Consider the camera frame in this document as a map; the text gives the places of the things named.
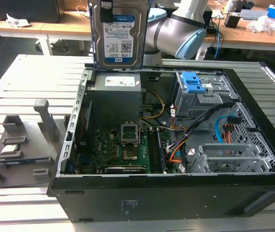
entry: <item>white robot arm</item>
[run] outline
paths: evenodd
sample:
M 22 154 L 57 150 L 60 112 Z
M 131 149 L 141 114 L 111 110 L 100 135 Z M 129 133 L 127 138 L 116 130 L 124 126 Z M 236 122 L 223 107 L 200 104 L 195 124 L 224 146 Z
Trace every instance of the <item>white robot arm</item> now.
M 206 35 L 203 13 L 207 0 L 182 0 L 171 18 L 160 8 L 151 8 L 148 17 L 144 65 L 159 65 L 160 51 L 179 59 L 192 58 Z

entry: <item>power supply label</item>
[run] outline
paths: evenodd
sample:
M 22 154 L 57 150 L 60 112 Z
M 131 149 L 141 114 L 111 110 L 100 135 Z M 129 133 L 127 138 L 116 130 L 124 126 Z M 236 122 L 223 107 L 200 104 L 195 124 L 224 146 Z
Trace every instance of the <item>power supply label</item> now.
M 107 76 L 105 86 L 134 87 L 135 78 L 134 76 Z
M 135 25 L 132 15 L 116 14 L 113 23 L 103 23 L 104 55 L 108 62 L 130 62 L 134 40 L 130 30 Z

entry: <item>metal table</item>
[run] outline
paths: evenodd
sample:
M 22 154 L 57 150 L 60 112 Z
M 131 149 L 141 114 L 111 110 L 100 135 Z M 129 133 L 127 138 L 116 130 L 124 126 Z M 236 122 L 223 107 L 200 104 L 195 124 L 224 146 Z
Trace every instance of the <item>metal table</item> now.
M 54 118 L 70 114 L 80 75 L 92 58 L 19 55 L 0 80 L 1 123 L 6 114 L 40 119 L 36 99 L 48 99 Z M 164 60 L 164 65 L 234 69 L 275 126 L 275 74 L 253 62 Z M 47 185 L 0 189 L 0 230 L 4 231 L 275 231 L 275 203 L 250 218 L 129 221 L 71 224 Z

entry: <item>floor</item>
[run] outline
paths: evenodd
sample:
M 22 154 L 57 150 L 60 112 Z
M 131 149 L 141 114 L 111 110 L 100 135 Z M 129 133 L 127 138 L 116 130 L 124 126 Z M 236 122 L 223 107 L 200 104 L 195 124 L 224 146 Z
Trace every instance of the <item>floor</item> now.
M 14 61 L 18 54 L 30 55 L 43 55 L 42 52 L 37 51 L 35 48 L 36 39 L 28 38 L 0 38 L 0 79 L 5 71 Z M 54 55 L 61 56 L 87 56 L 87 50 L 84 52 L 79 51 L 78 41 L 66 41 L 68 51 L 63 52 L 63 43 L 59 41 L 53 49 Z M 85 47 L 89 47 L 89 42 L 86 42 Z M 214 54 L 208 52 L 206 54 L 207 60 L 213 60 Z M 219 60 L 235 60 L 235 61 L 248 61 L 246 59 L 246 51 L 236 49 L 225 49 L 222 51 Z M 256 51 L 250 61 L 263 61 L 275 73 L 275 52 L 270 51 Z

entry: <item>black computer case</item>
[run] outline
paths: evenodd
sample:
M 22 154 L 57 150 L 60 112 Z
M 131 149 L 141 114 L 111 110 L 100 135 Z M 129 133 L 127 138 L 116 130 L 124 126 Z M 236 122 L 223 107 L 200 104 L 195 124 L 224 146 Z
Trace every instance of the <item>black computer case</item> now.
M 251 113 L 255 131 L 275 152 L 275 128 L 267 116 L 233 70 L 217 70 L 221 74 L 228 77 Z M 81 83 L 86 79 L 85 72 Z M 72 155 L 76 147 L 71 150 L 69 143 L 65 145 L 60 156 Z M 57 198 L 71 222 L 249 217 L 275 202 L 273 171 L 270 175 L 58 175 L 50 183 L 49 196 Z
M 57 23 L 64 14 L 63 0 L 0 0 L 0 20 L 9 16 L 29 22 Z

